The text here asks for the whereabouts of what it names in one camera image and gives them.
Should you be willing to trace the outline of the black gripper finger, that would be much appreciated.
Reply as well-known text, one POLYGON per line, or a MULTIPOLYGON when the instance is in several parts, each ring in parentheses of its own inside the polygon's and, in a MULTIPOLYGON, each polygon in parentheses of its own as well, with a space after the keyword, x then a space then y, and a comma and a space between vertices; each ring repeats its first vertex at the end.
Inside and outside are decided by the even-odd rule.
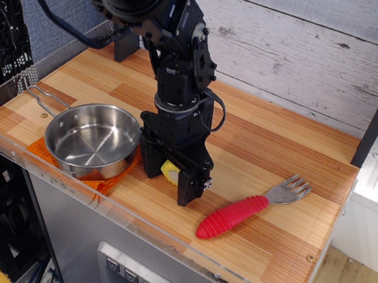
POLYGON ((200 198, 208 188, 210 179, 209 171, 195 171, 184 169, 179 172, 177 204, 187 206, 191 201, 200 198))
POLYGON ((148 178, 158 176, 162 173, 162 165, 167 157, 159 145, 147 140, 144 135, 140 136, 140 150, 144 171, 148 178))

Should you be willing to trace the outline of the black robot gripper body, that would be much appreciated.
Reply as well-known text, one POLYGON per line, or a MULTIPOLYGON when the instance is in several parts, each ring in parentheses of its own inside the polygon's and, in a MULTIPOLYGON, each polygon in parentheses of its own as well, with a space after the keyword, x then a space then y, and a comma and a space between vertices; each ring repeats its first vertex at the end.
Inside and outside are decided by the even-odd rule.
POLYGON ((200 96, 175 105, 156 94, 154 102, 156 113, 141 113, 142 135, 159 145, 167 160, 178 169, 210 172, 213 162, 205 140, 212 132, 213 98, 200 96))

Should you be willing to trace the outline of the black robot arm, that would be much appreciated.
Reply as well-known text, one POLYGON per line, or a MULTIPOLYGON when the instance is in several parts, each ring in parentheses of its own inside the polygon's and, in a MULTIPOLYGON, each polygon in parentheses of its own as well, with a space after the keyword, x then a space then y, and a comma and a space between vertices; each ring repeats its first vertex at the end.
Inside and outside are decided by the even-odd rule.
POLYGON ((107 19, 142 37, 157 82, 156 112, 141 113, 144 171, 158 176, 166 161, 178 169, 177 203, 186 206, 211 184, 213 161, 205 141, 216 131, 210 89, 216 64, 195 0, 92 0, 107 19))

